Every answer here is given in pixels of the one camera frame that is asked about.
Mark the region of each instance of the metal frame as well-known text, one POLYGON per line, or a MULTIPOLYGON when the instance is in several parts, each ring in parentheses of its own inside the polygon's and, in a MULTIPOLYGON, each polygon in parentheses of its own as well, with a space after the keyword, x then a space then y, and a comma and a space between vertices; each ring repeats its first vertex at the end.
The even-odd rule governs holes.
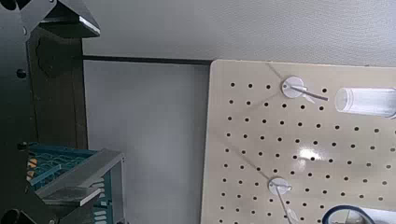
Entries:
MULTIPOLYGON (((20 213, 34 223, 55 224, 60 219, 30 188, 26 180, 27 159, 29 153, 30 129, 30 79, 26 41, 35 27, 53 10, 56 0, 24 1, 20 10, 17 1, 0 1, 0 147, 4 159, 0 162, 1 222, 12 217, 14 222, 20 213)), ((83 12, 82 2, 75 3, 79 12, 83 12)), ((88 13, 90 23, 95 23, 88 13)), ((78 220, 78 212, 69 214, 68 220, 78 220)))

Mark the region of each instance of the screw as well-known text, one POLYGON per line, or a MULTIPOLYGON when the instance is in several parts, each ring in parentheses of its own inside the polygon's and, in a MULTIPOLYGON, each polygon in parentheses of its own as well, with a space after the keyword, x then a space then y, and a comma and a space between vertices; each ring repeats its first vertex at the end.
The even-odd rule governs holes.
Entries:
POLYGON ((18 69, 17 70, 17 77, 18 78, 26 78, 26 71, 25 70, 23 70, 23 69, 18 69))

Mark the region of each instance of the clear plastic tube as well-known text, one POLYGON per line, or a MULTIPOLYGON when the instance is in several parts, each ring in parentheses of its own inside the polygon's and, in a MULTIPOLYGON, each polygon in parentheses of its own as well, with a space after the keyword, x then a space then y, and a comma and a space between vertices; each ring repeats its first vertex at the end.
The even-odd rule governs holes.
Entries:
POLYGON ((392 118, 396 115, 396 90, 342 88, 335 95, 339 112, 392 118))

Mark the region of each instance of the white wall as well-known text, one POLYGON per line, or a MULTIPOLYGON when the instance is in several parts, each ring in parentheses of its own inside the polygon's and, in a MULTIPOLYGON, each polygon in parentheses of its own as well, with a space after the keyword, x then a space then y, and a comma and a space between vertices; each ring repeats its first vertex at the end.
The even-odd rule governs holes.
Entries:
POLYGON ((396 65, 396 1, 85 0, 88 55, 396 65))
POLYGON ((209 71, 201 65, 84 63, 90 149, 126 155, 131 224, 198 224, 209 71))

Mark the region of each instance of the pegboard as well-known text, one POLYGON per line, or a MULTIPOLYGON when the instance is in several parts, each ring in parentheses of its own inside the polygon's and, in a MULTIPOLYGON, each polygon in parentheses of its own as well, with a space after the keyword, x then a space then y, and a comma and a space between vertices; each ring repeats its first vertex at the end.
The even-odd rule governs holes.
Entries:
POLYGON ((298 223, 338 204, 396 210, 395 120, 335 110, 343 87, 396 86, 396 69, 215 61, 211 65, 203 224, 288 223, 269 179, 281 176, 298 223), (286 98, 287 77, 329 97, 286 98))

